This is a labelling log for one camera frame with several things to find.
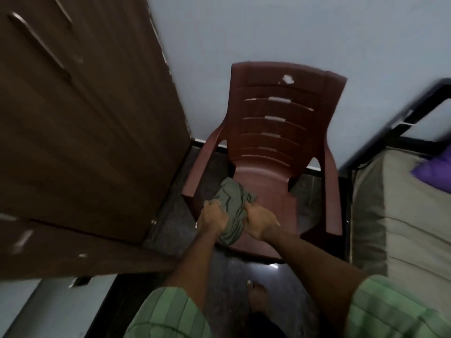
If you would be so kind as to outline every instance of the forearm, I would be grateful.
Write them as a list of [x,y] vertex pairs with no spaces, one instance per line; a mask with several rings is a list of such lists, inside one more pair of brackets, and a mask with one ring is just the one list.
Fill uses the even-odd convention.
[[196,306],[203,311],[205,306],[208,272],[217,233],[200,232],[186,251],[177,269],[167,278],[164,286],[185,290]]
[[342,333],[352,295],[366,275],[279,227],[271,227],[264,240],[291,267],[337,332]]

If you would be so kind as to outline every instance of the door panel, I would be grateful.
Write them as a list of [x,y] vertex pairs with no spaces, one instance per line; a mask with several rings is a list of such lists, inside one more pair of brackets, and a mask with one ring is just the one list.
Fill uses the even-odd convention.
[[0,0],[0,212],[140,243],[189,147],[183,110],[145,1],[59,1],[71,26],[54,0]]

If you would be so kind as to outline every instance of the bed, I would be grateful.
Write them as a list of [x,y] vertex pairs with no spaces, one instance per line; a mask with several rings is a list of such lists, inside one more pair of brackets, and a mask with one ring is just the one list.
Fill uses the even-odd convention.
[[449,97],[451,80],[441,80],[354,163],[349,261],[406,286],[451,320],[451,194],[410,173],[449,140],[400,137]]

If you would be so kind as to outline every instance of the foot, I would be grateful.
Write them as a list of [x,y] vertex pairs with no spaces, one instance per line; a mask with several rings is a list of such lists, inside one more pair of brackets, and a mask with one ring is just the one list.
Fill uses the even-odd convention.
[[246,287],[248,289],[251,312],[262,312],[269,319],[268,289],[262,284],[251,280],[247,280]]

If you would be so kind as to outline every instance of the chair armrest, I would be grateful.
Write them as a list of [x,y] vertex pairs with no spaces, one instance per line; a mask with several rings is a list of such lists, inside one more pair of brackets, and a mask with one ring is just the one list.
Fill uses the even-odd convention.
[[205,172],[208,161],[211,155],[215,151],[218,144],[223,140],[222,130],[224,125],[221,124],[217,129],[211,133],[207,141],[200,150],[200,153],[194,162],[193,168],[189,172],[188,178],[186,179],[185,185],[182,189],[182,196],[184,197],[186,203],[197,220],[200,215],[200,210],[203,207],[203,201],[197,196],[198,187],[200,180]]
[[343,224],[341,219],[340,187],[338,184],[338,170],[335,159],[330,152],[327,139],[324,138],[324,156],[322,170],[324,175],[324,207],[326,232],[341,236],[343,234]]

